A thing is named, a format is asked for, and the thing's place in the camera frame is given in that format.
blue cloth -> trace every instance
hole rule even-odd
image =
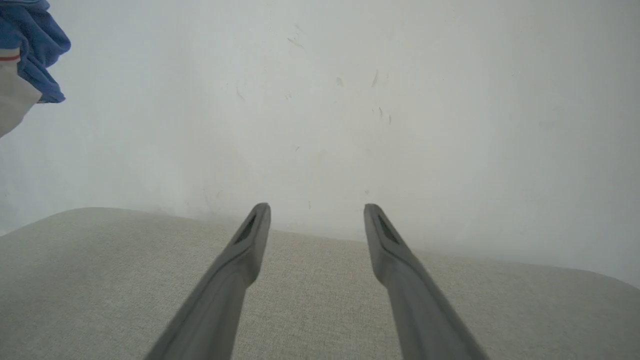
[[[0,0],[0,49],[20,47],[18,75],[42,92],[39,102],[61,102],[65,96],[47,67],[71,42],[48,9],[46,0]]]

beige upholstery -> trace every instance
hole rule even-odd
[[[143,357],[238,225],[90,208],[2,236],[0,359]],[[416,255],[492,358],[640,356],[640,290],[630,285]],[[271,231],[234,357],[400,357],[368,256],[365,243]]]

